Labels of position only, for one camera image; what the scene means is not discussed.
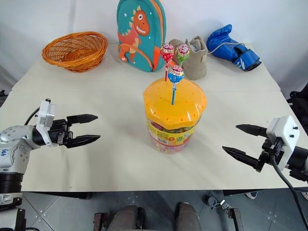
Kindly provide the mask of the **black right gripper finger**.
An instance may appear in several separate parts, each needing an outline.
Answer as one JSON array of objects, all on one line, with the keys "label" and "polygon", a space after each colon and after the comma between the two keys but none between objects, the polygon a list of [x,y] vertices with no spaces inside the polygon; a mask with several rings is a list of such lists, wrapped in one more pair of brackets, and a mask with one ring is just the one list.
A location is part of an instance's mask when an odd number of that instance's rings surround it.
[{"label": "black right gripper finger", "polygon": [[262,136],[265,138],[268,137],[266,133],[267,129],[264,127],[260,127],[257,125],[250,125],[250,124],[240,124],[240,125],[236,125],[235,127],[250,135]]},{"label": "black right gripper finger", "polygon": [[232,156],[234,159],[236,159],[237,161],[240,161],[246,165],[249,165],[251,167],[253,167],[255,170],[259,170],[258,164],[259,161],[258,159],[248,156],[245,152],[238,150],[236,148],[231,148],[231,147],[226,147],[226,146],[222,146],[222,149],[228,153],[230,156]]}]

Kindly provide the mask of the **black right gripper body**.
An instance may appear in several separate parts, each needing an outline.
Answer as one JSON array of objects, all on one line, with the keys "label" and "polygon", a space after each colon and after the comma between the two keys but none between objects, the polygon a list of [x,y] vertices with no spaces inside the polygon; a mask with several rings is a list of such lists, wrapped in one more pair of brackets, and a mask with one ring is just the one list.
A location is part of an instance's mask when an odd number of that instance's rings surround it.
[{"label": "black right gripper body", "polygon": [[276,164],[279,164],[282,158],[282,139],[276,138],[274,141],[271,141],[269,138],[266,138],[262,145],[262,152],[258,158],[258,163],[256,165],[256,171],[261,172],[265,164],[273,165],[271,157],[275,157]]}]

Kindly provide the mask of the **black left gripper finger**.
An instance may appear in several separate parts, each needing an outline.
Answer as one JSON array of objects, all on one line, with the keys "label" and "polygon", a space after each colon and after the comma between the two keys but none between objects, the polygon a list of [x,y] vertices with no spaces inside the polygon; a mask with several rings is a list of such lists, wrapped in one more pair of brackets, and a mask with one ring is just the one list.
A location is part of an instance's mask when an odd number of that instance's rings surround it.
[{"label": "black left gripper finger", "polygon": [[87,144],[90,144],[96,140],[98,140],[101,136],[100,135],[82,135],[82,136],[77,136],[72,139],[67,139],[64,142],[64,146],[66,148],[74,148],[74,147],[79,147],[79,146],[84,146]]},{"label": "black left gripper finger", "polygon": [[68,124],[83,124],[83,123],[89,123],[93,120],[98,119],[95,115],[90,114],[82,114],[82,115],[72,115],[67,117],[67,123]]}]

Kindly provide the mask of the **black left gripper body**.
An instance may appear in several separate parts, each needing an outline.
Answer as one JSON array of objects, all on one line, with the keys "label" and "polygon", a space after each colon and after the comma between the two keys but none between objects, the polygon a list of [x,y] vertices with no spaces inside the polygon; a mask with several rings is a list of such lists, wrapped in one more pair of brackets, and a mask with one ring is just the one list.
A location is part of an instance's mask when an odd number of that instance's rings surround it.
[{"label": "black left gripper body", "polygon": [[52,143],[64,146],[72,146],[73,132],[70,131],[72,124],[72,117],[54,120],[50,130],[48,131]]}]

